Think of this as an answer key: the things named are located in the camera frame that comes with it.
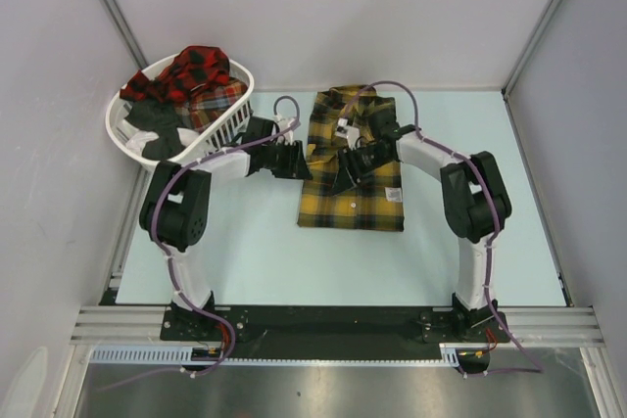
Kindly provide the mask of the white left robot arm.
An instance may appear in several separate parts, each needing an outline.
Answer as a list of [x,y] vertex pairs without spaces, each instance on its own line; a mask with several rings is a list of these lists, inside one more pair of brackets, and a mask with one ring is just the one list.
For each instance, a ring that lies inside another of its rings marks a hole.
[[293,137],[300,120],[275,114],[253,116],[244,131],[215,152],[181,165],[157,164],[145,196],[140,227],[164,255],[172,286],[171,326],[182,322],[193,338],[208,338],[215,327],[226,330],[216,314],[214,293],[202,264],[191,259],[208,227],[211,190],[266,169],[276,178],[307,180],[303,143]]

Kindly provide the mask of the yellow plaid long sleeve shirt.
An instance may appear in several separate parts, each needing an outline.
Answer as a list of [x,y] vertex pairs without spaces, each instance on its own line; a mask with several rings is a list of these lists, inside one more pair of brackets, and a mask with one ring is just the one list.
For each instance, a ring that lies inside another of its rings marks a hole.
[[337,120],[353,97],[348,123],[360,138],[373,140],[367,119],[378,111],[395,111],[392,97],[381,97],[359,85],[335,86],[317,93],[310,114],[306,161],[313,176],[303,183],[297,224],[307,228],[358,229],[402,232],[404,207],[402,174],[398,162],[374,170],[365,182],[337,196],[332,185],[339,170],[337,154],[346,141],[335,135]]

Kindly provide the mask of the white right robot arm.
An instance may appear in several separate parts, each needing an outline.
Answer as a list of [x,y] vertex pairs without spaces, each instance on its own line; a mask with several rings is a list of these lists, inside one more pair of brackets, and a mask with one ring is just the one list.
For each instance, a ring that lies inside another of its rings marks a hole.
[[474,341],[497,315],[492,296],[493,245],[511,216],[512,206],[495,157],[469,157],[425,136],[414,124],[401,126],[394,113],[369,119],[373,140],[361,144],[359,130],[345,117],[335,135],[347,141],[337,153],[339,168],[332,184],[336,196],[363,184],[387,163],[411,165],[441,185],[444,214],[458,237],[458,285],[444,325],[455,337]]

